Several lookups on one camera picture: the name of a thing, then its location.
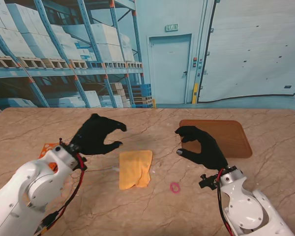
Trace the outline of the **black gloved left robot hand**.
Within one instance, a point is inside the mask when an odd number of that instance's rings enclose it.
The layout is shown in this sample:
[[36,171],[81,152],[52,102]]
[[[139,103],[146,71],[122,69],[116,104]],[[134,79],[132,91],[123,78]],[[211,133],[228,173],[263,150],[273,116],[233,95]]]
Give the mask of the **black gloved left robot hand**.
[[124,123],[92,114],[79,128],[69,143],[69,146],[83,155],[98,155],[109,153],[122,145],[120,141],[105,144],[108,134],[115,130],[127,131]]

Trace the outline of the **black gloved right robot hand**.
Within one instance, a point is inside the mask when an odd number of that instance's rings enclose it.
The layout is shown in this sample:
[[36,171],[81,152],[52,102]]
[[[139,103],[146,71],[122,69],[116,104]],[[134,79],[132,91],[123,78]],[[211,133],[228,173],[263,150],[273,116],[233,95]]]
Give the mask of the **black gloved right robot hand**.
[[196,153],[190,150],[179,148],[176,153],[196,164],[203,165],[210,170],[221,170],[228,166],[228,162],[218,146],[216,140],[207,132],[198,129],[195,126],[182,126],[176,131],[181,142],[187,143],[197,140],[201,144],[201,152]]

